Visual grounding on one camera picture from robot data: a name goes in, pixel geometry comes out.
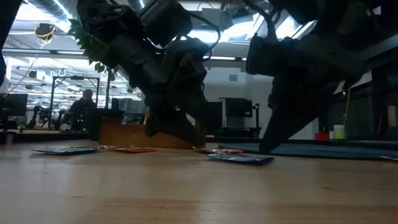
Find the wooden table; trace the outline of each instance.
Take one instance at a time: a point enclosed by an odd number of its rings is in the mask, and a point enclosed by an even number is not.
[[[398,163],[277,157],[263,167],[189,150],[46,156],[0,148],[1,224],[398,223]]]

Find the cable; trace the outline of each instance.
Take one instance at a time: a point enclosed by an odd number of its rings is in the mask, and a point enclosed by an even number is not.
[[[36,62],[36,60],[37,60],[37,57],[38,57],[38,55],[36,55],[35,60],[32,62],[32,64],[30,65],[29,69],[26,71],[25,75],[21,78],[21,80],[19,80],[19,82],[18,82],[14,87],[12,87],[10,91],[8,91],[8,92],[3,96],[3,98],[5,98],[10,92],[12,92],[13,90],[15,90],[15,89],[17,88],[17,86],[18,86],[22,81],[24,81],[24,79],[26,78],[26,76],[28,76],[30,70],[32,69],[33,65],[35,64],[35,62]]]
[[[276,12],[276,17],[275,17],[275,19],[272,21],[273,23],[274,23],[274,25],[276,25],[278,22],[279,22],[279,20],[280,20],[280,11],[279,10],[276,10],[277,12]]]
[[[217,36],[216,42],[214,42],[212,45],[210,45],[210,56],[209,56],[208,58],[204,59],[204,60],[209,60],[209,59],[211,58],[211,55],[212,55],[212,52],[211,52],[211,51],[213,50],[214,47],[216,47],[216,45],[218,44],[218,42],[219,42],[220,39],[221,39],[221,31],[220,31],[220,28],[219,28],[218,26],[216,26],[214,23],[210,22],[209,20],[203,18],[202,16],[199,16],[199,15],[193,13],[193,12],[188,12],[188,13],[189,13],[189,15],[190,15],[191,17],[194,17],[194,18],[196,18],[196,19],[199,19],[200,21],[204,22],[205,24],[208,24],[209,26],[213,27],[214,30],[217,32],[217,35],[218,35],[218,36]]]
[[[251,8],[252,10],[258,12],[264,18],[268,28],[267,37],[277,41],[278,38],[276,36],[275,25],[274,22],[272,21],[272,16],[270,16],[265,10],[263,10],[259,6],[253,4],[250,0],[243,0],[243,3],[249,6],[249,8]]]
[[[346,126],[346,123],[347,123],[348,107],[349,107],[349,96],[350,96],[350,95],[351,95],[351,88],[348,89],[347,106],[346,106],[346,116],[344,117],[344,127]]]
[[[210,4],[208,1],[201,1],[200,3],[199,3],[199,5],[198,5],[198,8],[197,8],[197,11],[199,11],[199,7],[202,5],[202,3],[207,3],[212,9],[214,9],[214,7],[213,7],[213,5],[212,4]]]
[[[42,46],[45,46],[45,45],[47,45],[47,44],[50,44],[52,42],[52,39],[50,39],[50,40],[48,40],[48,41],[45,41],[45,40],[42,40],[42,39],[37,39],[37,43],[40,45],[40,47],[42,47]]]
[[[50,36],[51,34],[53,34],[55,32],[55,28],[54,29],[52,29],[52,31],[51,32],[49,32],[48,34],[44,34],[44,35],[39,35],[39,34],[36,34],[36,37],[48,37],[48,36]]]

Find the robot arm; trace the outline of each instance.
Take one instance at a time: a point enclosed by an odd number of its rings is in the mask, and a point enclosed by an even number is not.
[[[250,0],[243,1],[253,10],[265,13]],[[260,145],[263,152],[275,149],[313,121],[340,82],[345,82],[343,88],[347,89],[359,81],[366,64],[358,50],[364,43],[372,42],[370,34],[376,33],[380,25],[373,9],[389,3],[373,0],[269,1],[274,10],[288,10],[299,23],[317,20],[317,24],[301,40],[285,38],[279,42],[272,27],[267,37],[255,35],[251,40],[247,72],[274,77],[269,97],[272,116]],[[273,24],[272,13],[264,16],[268,25]]]
[[[215,44],[209,47],[187,36],[190,18],[203,20],[221,35],[219,29],[174,0],[154,0],[138,14],[107,0],[79,0],[77,9],[84,29],[107,46],[101,62],[122,66],[130,86],[145,94],[147,135],[162,131],[198,144],[186,113],[211,129],[211,107],[201,90],[206,77],[202,61]]]
[[[361,78],[366,64],[357,53],[358,39],[369,36],[363,28],[375,24],[372,9],[388,2],[269,1],[274,8],[268,14],[251,0],[243,0],[264,16],[268,26],[267,37],[252,38],[246,64],[250,74],[274,77],[269,97],[272,117],[261,143],[264,152],[314,120],[340,82],[349,88]],[[272,18],[283,9],[299,23],[317,20],[315,28],[300,40],[279,41]],[[175,0],[153,0],[138,14],[107,0],[79,0],[78,14],[85,30],[107,46],[101,62],[111,68],[122,66],[131,87],[145,94],[150,108],[148,135],[162,131],[197,143],[185,113],[211,129],[210,107],[201,90],[206,76],[202,61],[216,43],[209,47],[198,39],[180,40],[192,30],[194,14]]]

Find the man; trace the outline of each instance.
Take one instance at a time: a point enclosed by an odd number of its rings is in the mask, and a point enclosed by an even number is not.
[[[83,97],[75,101],[64,116],[64,120],[72,120],[72,130],[80,131],[83,128],[83,120],[86,115],[86,108],[96,108],[93,102],[93,92],[85,90]]]
[[[73,114],[85,114],[86,108],[96,108],[97,105],[93,102],[93,92],[91,90],[85,90],[83,97],[80,100],[75,101],[70,107],[68,112]]]

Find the metal frame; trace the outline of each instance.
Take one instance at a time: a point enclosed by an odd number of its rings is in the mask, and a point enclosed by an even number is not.
[[[213,58],[209,61],[203,62],[205,67],[218,67],[218,68],[240,68],[243,72],[246,72],[246,56],[249,50],[249,45],[238,45],[235,44],[234,47],[241,48],[239,51],[242,51],[246,54],[243,57],[232,57],[228,56],[230,60],[226,59],[218,59],[216,58],[217,53],[217,46],[213,52]],[[228,50],[231,48],[231,44],[222,47],[223,50],[219,50],[223,52],[224,49]],[[40,49],[11,49],[11,48],[4,48],[2,50],[4,56],[10,57],[38,57],[38,58],[64,58],[64,59],[84,59],[88,60],[87,56],[83,55],[82,51],[71,51],[71,50],[40,50]],[[123,70],[120,70],[119,73],[123,75],[126,79],[128,79],[128,75],[124,74]]]
[[[54,102],[54,91],[55,91],[55,87],[57,87],[55,85],[55,81],[61,78],[62,81],[64,81],[67,78],[72,79],[72,77],[52,77],[52,88],[51,88],[51,100],[50,100],[50,116],[49,116],[49,127],[51,126],[52,123],[52,107],[53,107],[53,102]],[[98,105],[98,94],[100,92],[100,78],[90,78],[90,77],[84,77],[84,79],[89,79],[89,80],[97,80],[97,94],[96,94],[96,98],[95,98],[95,104]]]

